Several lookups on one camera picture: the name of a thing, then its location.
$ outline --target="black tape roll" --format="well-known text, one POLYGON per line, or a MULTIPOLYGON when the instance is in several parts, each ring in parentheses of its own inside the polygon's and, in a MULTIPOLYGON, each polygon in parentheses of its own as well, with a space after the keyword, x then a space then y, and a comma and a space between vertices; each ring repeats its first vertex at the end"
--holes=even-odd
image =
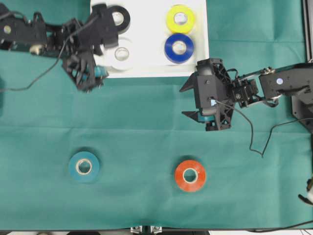
POLYGON ((125 33, 129 26, 131 25, 131 16, 129 12, 122 6, 110 6, 109 10, 113 14, 114 12, 119 12, 123 15, 124 20, 121 24, 116 25, 116 30, 118 34, 125 33))

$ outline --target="metal bracket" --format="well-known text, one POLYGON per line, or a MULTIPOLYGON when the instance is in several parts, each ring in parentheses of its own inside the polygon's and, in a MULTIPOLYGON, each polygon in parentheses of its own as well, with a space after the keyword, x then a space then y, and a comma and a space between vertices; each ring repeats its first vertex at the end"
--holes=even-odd
POLYGON ((131 227, 131 233, 141 234, 142 233, 142 226, 131 227))
POLYGON ((159 234, 162 232, 162 227, 150 226, 150 232, 151 234, 159 234))

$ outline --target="screw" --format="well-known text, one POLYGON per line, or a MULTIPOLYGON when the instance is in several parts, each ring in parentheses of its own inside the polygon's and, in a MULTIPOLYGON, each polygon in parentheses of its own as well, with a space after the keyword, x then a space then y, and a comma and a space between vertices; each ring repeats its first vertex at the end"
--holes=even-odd
POLYGON ((281 79, 281 78, 278 78, 278 79, 276 80, 276 83, 277 83, 278 85, 282 85, 282 84, 284 83, 284 80, 281 79))
POLYGON ((4 32, 5 32, 6 34, 10 34, 11 31, 12 31, 11 27, 8 26, 8 25, 6 25, 6 26, 3 28, 3 30, 4 30, 4 32))
POLYGON ((235 97, 236 97, 236 99, 241 99, 241 95, 240 94, 236 94, 235 97))

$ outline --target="white tape roll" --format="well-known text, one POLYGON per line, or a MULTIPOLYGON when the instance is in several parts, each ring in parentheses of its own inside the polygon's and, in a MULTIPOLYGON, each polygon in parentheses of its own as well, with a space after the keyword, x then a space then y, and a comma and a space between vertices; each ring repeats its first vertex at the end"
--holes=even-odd
POLYGON ((105 49, 103 55, 107 64, 116 70, 126 71, 134 66, 134 47, 127 39, 119 39, 118 46, 105 49))

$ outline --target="tape roll center hole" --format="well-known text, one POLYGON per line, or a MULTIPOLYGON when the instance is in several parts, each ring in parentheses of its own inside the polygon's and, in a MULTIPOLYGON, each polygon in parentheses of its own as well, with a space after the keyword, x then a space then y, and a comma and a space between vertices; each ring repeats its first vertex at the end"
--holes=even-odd
POLYGON ((125 61, 129 58, 129 51, 125 47, 119 47, 115 51, 115 57, 118 61, 125 61))
POLYGON ((176 41, 174 42, 173 52, 177 55, 183 55, 187 51, 187 45, 183 41, 176 41))
POLYGON ((192 184, 194 182, 197 181, 198 179, 198 173, 195 169, 193 168, 188 168, 184 171, 183 173, 183 178, 184 178, 184 181, 188 184, 192 184))
POLYGON ((76 164, 76 170, 81 175, 87 175, 91 172, 92 164, 88 159, 81 159, 76 164))
POLYGON ((184 25, 188 21, 188 16, 183 12, 178 12, 174 16, 174 21, 178 25, 184 25))
POLYGON ((122 13, 115 11, 112 13, 112 16, 116 26, 119 26, 124 22, 124 16, 122 13))

